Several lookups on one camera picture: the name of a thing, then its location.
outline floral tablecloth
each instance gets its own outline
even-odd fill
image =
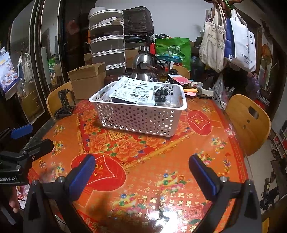
[[[176,133],[155,137],[103,128],[87,100],[59,120],[44,138],[51,153],[33,162],[29,179],[54,181],[87,153],[96,168],[74,203],[93,232],[192,232],[211,206],[188,168],[197,153],[219,176],[244,182],[247,172],[232,127],[212,100],[187,99]],[[216,231],[230,215],[226,209]]]

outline white tote bag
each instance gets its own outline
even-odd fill
[[[254,34],[248,30],[246,22],[235,10],[231,10],[230,21],[235,45],[235,58],[232,58],[231,63],[245,71],[253,72],[256,69]]]
[[[223,10],[220,5],[217,5],[213,21],[205,22],[205,31],[199,49],[199,57],[204,64],[210,66],[210,68],[218,73],[224,68],[225,29],[226,21]]]

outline stainless steel kettle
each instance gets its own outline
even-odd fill
[[[143,81],[158,82],[158,75],[163,73],[165,68],[158,58],[149,52],[149,46],[140,46],[139,54],[133,60],[133,72],[131,78]]]

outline stacked plastic drawers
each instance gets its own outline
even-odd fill
[[[105,62],[106,75],[126,72],[124,15],[119,10],[89,13],[93,64]]]

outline white plastic package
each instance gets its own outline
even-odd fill
[[[107,95],[135,104],[154,106],[154,93],[162,87],[162,84],[124,76],[107,92]]]

